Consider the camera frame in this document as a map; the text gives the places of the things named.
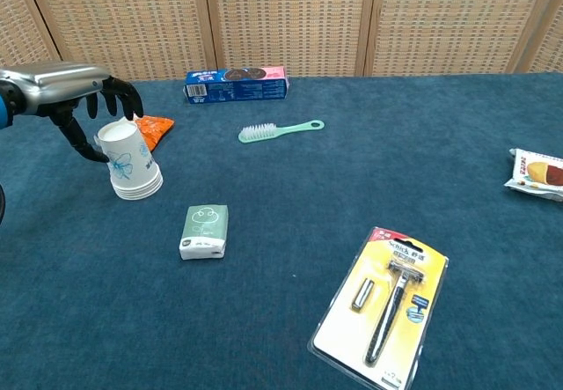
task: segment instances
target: paper cup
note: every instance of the paper cup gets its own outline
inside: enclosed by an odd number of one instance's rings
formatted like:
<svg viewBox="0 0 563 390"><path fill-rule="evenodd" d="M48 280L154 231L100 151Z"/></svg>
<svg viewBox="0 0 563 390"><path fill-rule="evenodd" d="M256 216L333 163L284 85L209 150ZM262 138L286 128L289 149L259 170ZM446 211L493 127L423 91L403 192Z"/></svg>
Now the paper cup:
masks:
<svg viewBox="0 0 563 390"><path fill-rule="evenodd" d="M99 130L96 143L110 159L113 190L122 199L143 199L163 183L157 162L134 121L115 121Z"/></svg>

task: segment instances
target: oreo box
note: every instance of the oreo box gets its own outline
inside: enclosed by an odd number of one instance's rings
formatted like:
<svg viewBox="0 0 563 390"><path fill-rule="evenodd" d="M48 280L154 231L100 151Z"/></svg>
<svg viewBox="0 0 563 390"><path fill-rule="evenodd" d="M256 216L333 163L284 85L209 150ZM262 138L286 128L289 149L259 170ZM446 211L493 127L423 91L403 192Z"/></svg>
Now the oreo box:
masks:
<svg viewBox="0 0 563 390"><path fill-rule="evenodd" d="M284 99L289 81L284 67L188 71L184 93L191 104Z"/></svg>

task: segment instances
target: yellow razor package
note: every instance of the yellow razor package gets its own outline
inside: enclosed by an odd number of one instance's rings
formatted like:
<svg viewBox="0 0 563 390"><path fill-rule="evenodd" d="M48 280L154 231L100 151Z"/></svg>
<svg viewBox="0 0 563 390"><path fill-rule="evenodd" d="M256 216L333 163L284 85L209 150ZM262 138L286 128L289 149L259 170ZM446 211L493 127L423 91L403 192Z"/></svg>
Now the yellow razor package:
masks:
<svg viewBox="0 0 563 390"><path fill-rule="evenodd" d="M408 389L448 261L416 239L374 228L309 350L367 387Z"/></svg>

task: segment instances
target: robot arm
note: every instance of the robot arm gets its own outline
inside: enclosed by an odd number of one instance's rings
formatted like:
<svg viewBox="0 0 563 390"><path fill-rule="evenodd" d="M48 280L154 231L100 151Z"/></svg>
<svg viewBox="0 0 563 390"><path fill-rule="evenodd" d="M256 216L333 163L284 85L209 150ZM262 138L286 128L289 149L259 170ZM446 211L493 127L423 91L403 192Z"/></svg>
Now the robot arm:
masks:
<svg viewBox="0 0 563 390"><path fill-rule="evenodd" d="M0 129L12 125L18 114L49 117L84 158L107 163L105 154L88 143L72 115L86 97L88 115L98 113L100 92L109 113L117 115L116 97L128 120L143 117L143 103L132 84L112 77L99 66L73 62L42 62L0 69Z"/></svg>

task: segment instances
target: razor handle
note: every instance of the razor handle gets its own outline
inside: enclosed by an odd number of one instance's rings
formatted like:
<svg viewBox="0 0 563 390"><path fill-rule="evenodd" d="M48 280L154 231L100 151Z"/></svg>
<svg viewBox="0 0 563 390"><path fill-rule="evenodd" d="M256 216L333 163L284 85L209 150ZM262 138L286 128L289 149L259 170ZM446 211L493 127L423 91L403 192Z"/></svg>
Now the razor handle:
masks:
<svg viewBox="0 0 563 390"><path fill-rule="evenodd" d="M402 273L395 283L393 292L387 301L384 314L379 319L376 330L371 337L368 353L365 357L366 364L374 364L384 347L385 340L387 339L387 335L389 334L389 330L391 329L391 325L395 319L395 315L397 314L403 295L405 294L405 285L407 281L408 274Z"/></svg>

